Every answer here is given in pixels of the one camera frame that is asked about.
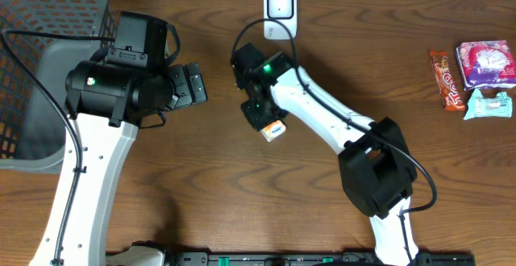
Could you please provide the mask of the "red purple noodle packet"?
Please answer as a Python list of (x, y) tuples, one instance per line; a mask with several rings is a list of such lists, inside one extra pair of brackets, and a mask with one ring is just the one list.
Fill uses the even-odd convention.
[(515, 87), (515, 59), (506, 40), (462, 43), (456, 60), (465, 90)]

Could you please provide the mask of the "orange-brown snack bar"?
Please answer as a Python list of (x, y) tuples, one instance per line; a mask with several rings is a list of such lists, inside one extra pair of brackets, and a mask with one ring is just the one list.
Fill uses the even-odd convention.
[(460, 98), (453, 80), (448, 54), (444, 51), (429, 51), (435, 79), (439, 86), (439, 94), (443, 107), (448, 111), (464, 111), (465, 105)]

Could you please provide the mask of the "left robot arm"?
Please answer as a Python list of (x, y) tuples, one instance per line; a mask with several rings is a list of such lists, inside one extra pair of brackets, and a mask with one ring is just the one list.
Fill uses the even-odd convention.
[(122, 166), (143, 118), (207, 99), (197, 63), (84, 60), (66, 77), (64, 161), (33, 265), (163, 265), (166, 252), (132, 246), (106, 254)]

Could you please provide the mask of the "orange tissue pack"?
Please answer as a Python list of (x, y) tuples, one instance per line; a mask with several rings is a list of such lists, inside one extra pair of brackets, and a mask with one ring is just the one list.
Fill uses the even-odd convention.
[(274, 139), (284, 134), (286, 129), (286, 125), (281, 120), (277, 120), (261, 129), (260, 133), (268, 142), (272, 142)]

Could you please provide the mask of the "teal snack packet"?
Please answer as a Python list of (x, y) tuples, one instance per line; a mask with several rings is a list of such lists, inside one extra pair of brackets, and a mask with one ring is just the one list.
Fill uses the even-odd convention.
[(499, 92), (494, 98), (485, 98), (479, 89), (473, 90), (467, 102), (464, 120), (472, 118), (511, 118), (513, 114), (512, 98), (506, 92)]

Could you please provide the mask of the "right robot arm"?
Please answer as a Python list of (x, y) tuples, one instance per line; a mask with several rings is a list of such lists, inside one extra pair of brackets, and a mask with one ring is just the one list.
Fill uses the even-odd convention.
[(304, 122), (338, 156), (343, 191), (368, 216), (379, 261), (414, 262), (418, 246), (407, 211), (417, 173), (399, 126), (349, 109), (284, 53), (267, 59), (250, 46), (233, 53), (231, 65), (237, 86), (249, 96), (241, 109), (251, 126), (272, 141), (285, 132), (287, 114)]

